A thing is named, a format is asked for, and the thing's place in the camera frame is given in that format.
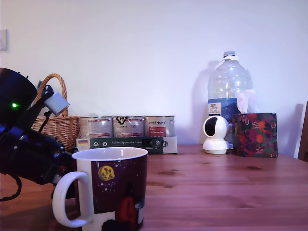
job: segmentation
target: metal can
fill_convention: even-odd
[[[111,116],[81,117],[79,124],[80,138],[113,137]]]
[[[174,115],[146,116],[145,136],[175,136]]]
[[[114,137],[143,137],[143,116],[115,116]]]

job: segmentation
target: basket handle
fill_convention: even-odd
[[[60,82],[61,85],[61,89],[62,89],[62,97],[65,98],[65,100],[67,100],[67,92],[66,92],[66,86],[64,83],[63,78],[56,73],[52,73],[50,75],[48,75],[40,84],[39,88],[38,88],[38,95],[36,96],[34,103],[36,103],[42,95],[42,92],[44,90],[44,88],[46,87],[46,84],[48,83],[49,80],[51,80],[52,78],[57,78]],[[66,108],[63,112],[62,112],[62,116],[68,116],[68,108]]]

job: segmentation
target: white mug handle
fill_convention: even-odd
[[[69,220],[65,212],[65,197],[69,186],[77,179],[81,183],[79,184],[79,191],[83,193],[83,197],[79,199],[81,216]],[[54,217],[60,224],[70,228],[78,228],[92,221],[93,206],[91,206],[91,203],[93,204],[93,199],[89,193],[89,188],[90,179],[84,172],[70,172],[59,180],[53,192],[52,210]]]

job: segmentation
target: yellow moon print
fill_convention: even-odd
[[[114,170],[110,166],[100,167],[98,170],[98,175],[102,180],[111,180],[115,178]]]

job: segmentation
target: floral tissue box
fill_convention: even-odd
[[[275,113],[233,115],[233,149],[243,157],[277,157]]]

